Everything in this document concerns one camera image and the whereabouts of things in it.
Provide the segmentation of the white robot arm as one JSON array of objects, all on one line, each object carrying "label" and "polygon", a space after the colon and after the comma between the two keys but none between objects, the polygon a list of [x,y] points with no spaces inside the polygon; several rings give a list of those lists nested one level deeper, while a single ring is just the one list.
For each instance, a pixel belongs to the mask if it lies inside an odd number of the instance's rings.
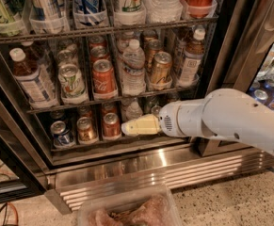
[{"label": "white robot arm", "polygon": [[216,89],[203,99],[176,101],[125,122],[127,136],[202,137],[239,142],[274,156],[274,111],[236,89]]}]

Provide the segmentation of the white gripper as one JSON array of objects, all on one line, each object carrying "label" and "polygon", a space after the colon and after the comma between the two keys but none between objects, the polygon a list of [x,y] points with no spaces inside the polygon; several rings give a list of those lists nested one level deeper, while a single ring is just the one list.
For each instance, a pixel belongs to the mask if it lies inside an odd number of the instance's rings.
[{"label": "white gripper", "polygon": [[123,123],[121,130],[131,137],[156,135],[162,129],[170,137],[209,138],[212,131],[202,120],[203,108],[203,99],[172,102],[160,109],[158,118],[147,114]]}]

